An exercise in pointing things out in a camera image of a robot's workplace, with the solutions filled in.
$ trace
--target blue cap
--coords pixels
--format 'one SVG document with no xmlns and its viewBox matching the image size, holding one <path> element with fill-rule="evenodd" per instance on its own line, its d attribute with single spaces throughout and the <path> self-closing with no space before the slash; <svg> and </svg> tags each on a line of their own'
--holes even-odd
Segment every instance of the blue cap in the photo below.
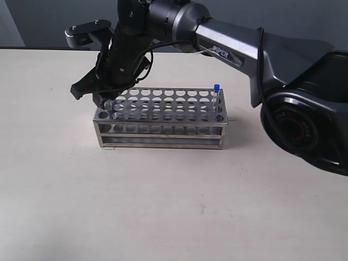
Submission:
<svg viewBox="0 0 348 261">
<path fill-rule="evenodd" d="M 214 85 L 214 92 L 219 92 L 220 91 L 220 85 L 219 84 L 215 84 Z"/>
</svg>

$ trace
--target white table surface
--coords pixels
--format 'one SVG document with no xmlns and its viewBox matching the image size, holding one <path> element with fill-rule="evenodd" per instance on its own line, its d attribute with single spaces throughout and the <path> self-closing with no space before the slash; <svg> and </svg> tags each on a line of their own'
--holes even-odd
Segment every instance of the white table surface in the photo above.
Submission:
<svg viewBox="0 0 348 261">
<path fill-rule="evenodd" d="M 70 94 L 95 59 L 0 50 L 0 260 L 348 259 L 348 178 L 274 145 L 246 76 L 202 55 L 155 54 L 139 86 L 222 85 L 225 150 L 108 151 L 91 96 Z"/>
</svg>

